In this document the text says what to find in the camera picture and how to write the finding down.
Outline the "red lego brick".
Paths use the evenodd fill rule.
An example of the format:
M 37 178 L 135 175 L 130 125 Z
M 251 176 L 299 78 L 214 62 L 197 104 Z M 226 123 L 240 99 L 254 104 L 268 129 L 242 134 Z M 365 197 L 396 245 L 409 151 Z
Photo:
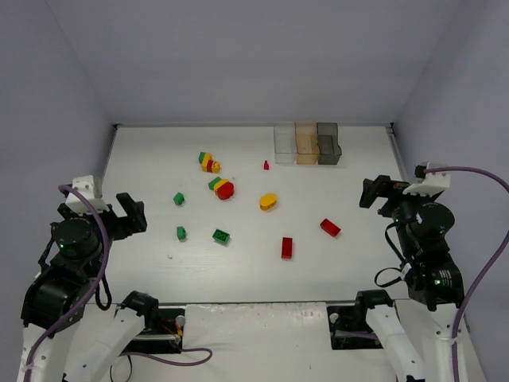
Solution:
M 321 229 L 328 233 L 331 237 L 337 237 L 341 231 L 341 229 L 331 222 L 329 219 L 323 219 L 320 223 Z
M 282 238 L 281 257 L 283 259 L 293 258 L 293 239 L 291 237 Z

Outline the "green two-stud lego brick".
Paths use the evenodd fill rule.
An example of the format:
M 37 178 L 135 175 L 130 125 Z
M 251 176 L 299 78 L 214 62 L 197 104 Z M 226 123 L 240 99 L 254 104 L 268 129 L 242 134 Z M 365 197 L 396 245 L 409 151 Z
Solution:
M 227 245 L 230 240 L 230 234 L 223 230 L 216 229 L 212 234 L 212 238 L 219 244 Z

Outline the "green yellow red rounded stack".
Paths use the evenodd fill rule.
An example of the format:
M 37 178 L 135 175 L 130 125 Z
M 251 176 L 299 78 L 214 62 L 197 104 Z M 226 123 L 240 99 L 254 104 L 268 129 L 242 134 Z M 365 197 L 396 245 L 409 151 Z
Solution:
M 222 201 L 231 198 L 235 193 L 234 184 L 226 178 L 215 177 L 208 183 L 208 188 Z

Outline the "yellow rounded lego brick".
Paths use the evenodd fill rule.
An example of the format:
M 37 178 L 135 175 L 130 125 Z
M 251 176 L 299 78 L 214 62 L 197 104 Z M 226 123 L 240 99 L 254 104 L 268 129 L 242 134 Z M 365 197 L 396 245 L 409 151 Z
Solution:
M 278 197 L 275 193 L 267 193 L 260 197 L 259 208 L 262 211 L 268 211 L 272 209 L 278 202 Z

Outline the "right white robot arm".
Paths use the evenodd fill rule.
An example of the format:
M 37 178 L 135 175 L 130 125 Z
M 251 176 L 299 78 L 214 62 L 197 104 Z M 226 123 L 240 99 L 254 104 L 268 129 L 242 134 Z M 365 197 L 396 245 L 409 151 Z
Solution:
M 383 287 L 358 292 L 357 316 L 379 340 L 399 381 L 453 381 L 466 373 L 458 360 L 461 347 L 453 340 L 453 321 L 464 301 L 463 279 L 445 240 L 455 218 L 435 196 L 418 193 L 423 186 L 379 175 L 363 181 L 359 200 L 364 209 L 379 197 L 386 201 L 378 214 L 392 220 L 389 226 L 398 236 L 399 244 L 392 246 L 400 261 L 398 280 L 424 309 L 423 352 L 412 345 Z

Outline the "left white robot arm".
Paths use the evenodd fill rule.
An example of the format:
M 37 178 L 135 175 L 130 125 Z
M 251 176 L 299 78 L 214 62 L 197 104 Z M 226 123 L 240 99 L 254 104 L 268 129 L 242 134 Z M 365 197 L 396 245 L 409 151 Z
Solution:
M 145 205 L 129 193 L 116 196 L 125 211 L 117 216 L 101 197 L 87 197 L 70 185 L 60 191 L 66 200 L 57 211 L 60 222 L 51 224 L 51 237 L 39 258 L 41 271 L 25 294 L 21 319 L 25 330 L 41 329 L 26 349 L 18 379 L 36 379 L 36 356 L 43 342 L 76 324 L 91 298 L 108 291 L 106 268 L 111 245 L 145 232 Z

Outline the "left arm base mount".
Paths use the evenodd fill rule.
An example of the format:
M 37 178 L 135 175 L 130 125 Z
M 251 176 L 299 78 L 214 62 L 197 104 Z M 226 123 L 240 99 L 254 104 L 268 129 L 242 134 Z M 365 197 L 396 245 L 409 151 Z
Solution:
M 131 340 L 124 352 L 153 355 L 181 353 L 184 325 L 185 308 L 183 306 L 160 307 L 159 318 Z

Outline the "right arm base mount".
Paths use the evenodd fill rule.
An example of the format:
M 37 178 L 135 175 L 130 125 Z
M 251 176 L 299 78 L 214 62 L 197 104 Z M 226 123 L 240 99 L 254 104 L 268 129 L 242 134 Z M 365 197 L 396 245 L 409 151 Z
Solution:
M 332 350 L 381 349 L 380 340 L 365 322 L 367 307 L 361 302 L 327 305 Z

